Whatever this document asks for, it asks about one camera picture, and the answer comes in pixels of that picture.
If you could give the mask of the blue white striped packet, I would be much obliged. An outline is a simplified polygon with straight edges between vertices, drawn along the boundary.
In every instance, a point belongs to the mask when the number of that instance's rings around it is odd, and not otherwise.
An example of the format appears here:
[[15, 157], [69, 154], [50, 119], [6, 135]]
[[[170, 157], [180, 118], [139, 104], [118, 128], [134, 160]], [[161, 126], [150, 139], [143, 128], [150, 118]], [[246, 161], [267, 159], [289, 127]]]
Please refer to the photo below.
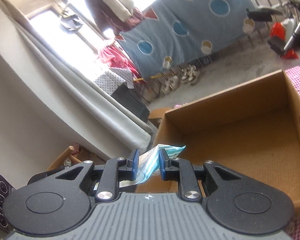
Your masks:
[[154, 175], [159, 175], [159, 150], [164, 149], [170, 158], [176, 158], [181, 152], [186, 148], [186, 146], [172, 146], [165, 144], [157, 144], [154, 148], [150, 149], [146, 153], [139, 156], [139, 165], [137, 169], [136, 180], [121, 181], [120, 188], [139, 185], [145, 183], [149, 178]]

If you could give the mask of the small cardboard box on floor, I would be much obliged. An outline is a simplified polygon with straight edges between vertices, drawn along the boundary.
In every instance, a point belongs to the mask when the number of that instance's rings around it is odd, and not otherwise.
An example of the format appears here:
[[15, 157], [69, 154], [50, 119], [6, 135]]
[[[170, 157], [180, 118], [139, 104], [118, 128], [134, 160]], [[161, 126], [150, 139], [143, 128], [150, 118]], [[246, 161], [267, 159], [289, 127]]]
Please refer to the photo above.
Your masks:
[[166, 108], [159, 108], [154, 109], [150, 112], [148, 116], [148, 120], [156, 127], [159, 128], [160, 123], [165, 115], [166, 112], [172, 110], [172, 107], [166, 107]]

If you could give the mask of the wooden chair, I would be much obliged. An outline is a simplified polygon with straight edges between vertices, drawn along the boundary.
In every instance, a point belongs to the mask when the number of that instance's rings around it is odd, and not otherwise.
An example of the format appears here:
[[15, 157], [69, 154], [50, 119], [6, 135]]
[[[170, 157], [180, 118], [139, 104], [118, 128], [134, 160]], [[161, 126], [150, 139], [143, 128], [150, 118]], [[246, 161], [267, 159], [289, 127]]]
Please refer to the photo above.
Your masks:
[[47, 168], [47, 171], [55, 170], [60, 167], [73, 166], [83, 161], [91, 160], [95, 165], [105, 164], [106, 162], [96, 154], [90, 152], [83, 146], [75, 143], [67, 147]]

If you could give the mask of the white dotted cloth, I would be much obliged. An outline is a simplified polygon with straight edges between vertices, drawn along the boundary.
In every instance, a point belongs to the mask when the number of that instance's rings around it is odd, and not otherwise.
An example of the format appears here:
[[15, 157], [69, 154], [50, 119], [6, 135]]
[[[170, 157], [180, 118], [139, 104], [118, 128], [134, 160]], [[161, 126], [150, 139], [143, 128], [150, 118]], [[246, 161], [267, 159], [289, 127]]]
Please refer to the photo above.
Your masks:
[[134, 88], [134, 75], [129, 69], [109, 68], [94, 83], [108, 95], [112, 95], [121, 85]]

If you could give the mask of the grey slippers pair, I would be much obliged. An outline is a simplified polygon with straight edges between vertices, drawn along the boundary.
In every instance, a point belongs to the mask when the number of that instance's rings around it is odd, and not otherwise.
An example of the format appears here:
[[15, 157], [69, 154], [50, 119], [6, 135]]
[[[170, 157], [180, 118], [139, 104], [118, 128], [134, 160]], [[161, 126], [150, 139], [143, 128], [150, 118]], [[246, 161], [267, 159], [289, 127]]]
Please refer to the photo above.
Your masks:
[[170, 94], [171, 91], [176, 90], [179, 87], [180, 79], [177, 75], [169, 77], [162, 86], [162, 92], [165, 95]]

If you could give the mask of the white sneakers pair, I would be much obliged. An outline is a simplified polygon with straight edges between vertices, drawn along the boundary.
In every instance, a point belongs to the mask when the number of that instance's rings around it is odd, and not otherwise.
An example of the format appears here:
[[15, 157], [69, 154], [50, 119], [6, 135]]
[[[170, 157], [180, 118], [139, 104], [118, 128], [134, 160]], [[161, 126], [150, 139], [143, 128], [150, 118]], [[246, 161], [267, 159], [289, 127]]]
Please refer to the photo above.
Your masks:
[[195, 65], [189, 64], [186, 68], [181, 70], [181, 82], [183, 84], [195, 85], [200, 76], [200, 71]]

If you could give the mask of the red pink hanging cloth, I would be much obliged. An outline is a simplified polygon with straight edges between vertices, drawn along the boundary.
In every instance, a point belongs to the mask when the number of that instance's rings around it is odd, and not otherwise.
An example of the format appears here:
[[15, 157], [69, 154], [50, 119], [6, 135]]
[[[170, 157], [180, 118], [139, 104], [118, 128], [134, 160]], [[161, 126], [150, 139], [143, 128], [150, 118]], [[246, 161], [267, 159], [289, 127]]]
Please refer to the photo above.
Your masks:
[[112, 68], [121, 68], [130, 70], [136, 78], [141, 75], [133, 62], [114, 44], [106, 45], [98, 51], [99, 60]]

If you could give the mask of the grey white curtain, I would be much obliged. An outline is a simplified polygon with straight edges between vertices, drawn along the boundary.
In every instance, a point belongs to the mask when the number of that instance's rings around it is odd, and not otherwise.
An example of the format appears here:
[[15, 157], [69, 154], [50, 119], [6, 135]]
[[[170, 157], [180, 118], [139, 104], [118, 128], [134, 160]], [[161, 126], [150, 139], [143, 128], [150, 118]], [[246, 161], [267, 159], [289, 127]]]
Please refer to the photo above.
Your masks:
[[30, 50], [90, 115], [129, 149], [146, 151], [152, 129], [145, 122], [57, 55], [9, 0], [0, 0], [0, 8], [15, 24]]

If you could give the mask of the dark red hanging garment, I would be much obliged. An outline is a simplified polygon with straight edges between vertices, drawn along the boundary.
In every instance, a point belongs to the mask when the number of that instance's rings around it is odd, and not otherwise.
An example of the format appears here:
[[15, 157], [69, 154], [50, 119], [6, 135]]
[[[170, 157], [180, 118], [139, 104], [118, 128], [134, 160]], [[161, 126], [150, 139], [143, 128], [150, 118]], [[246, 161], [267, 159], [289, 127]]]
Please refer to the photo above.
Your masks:
[[132, 30], [145, 19], [132, 0], [84, 1], [100, 31], [111, 29], [116, 37]]

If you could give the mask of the blue blanket with circles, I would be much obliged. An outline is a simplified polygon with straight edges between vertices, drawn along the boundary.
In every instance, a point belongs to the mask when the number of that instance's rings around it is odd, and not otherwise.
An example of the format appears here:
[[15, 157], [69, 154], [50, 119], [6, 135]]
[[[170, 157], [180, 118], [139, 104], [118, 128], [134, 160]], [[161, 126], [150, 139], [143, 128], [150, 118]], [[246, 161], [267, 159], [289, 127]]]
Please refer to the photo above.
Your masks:
[[249, 30], [251, 0], [156, 0], [119, 44], [145, 79], [231, 45]]

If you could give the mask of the wheelchair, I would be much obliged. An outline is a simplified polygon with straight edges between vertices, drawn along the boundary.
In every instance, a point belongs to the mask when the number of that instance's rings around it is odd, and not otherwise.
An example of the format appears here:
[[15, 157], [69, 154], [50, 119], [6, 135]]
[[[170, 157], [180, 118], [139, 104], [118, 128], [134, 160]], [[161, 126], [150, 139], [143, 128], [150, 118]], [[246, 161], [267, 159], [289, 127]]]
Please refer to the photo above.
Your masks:
[[279, 57], [287, 58], [293, 49], [300, 48], [300, 0], [287, 0], [271, 8], [281, 11], [284, 19], [273, 24], [268, 44]]

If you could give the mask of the black seat pad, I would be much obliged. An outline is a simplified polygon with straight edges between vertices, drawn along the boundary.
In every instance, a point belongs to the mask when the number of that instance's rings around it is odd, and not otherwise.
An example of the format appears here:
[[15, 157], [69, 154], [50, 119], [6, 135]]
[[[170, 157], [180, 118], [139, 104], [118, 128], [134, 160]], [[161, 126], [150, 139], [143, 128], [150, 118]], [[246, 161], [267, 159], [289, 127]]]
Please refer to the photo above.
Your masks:
[[283, 13], [271, 7], [257, 7], [254, 10], [246, 9], [249, 19], [258, 22], [271, 22], [273, 16], [280, 16]]

